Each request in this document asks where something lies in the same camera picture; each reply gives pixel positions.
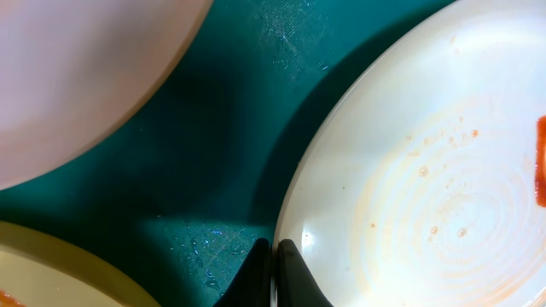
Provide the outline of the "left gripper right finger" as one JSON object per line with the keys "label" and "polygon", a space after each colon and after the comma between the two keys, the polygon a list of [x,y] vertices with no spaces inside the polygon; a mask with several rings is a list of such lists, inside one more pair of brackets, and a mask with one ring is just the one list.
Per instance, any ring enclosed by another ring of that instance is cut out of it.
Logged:
{"label": "left gripper right finger", "polygon": [[280,241],[276,254],[278,307],[332,307],[292,240]]}

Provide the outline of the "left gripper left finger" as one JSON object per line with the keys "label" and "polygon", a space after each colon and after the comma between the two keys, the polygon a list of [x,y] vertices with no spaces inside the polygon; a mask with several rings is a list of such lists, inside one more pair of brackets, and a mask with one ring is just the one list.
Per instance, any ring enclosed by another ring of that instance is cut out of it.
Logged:
{"label": "left gripper left finger", "polygon": [[270,307],[270,243],[257,239],[234,280],[214,307]]}

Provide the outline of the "white plate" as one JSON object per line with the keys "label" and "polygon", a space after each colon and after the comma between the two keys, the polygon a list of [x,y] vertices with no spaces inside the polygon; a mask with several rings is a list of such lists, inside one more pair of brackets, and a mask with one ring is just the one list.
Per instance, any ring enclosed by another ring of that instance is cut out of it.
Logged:
{"label": "white plate", "polygon": [[1,185],[66,164],[126,122],[211,0],[2,0]]}
{"label": "white plate", "polygon": [[336,104],[282,204],[335,306],[542,306],[545,0],[456,1]]}

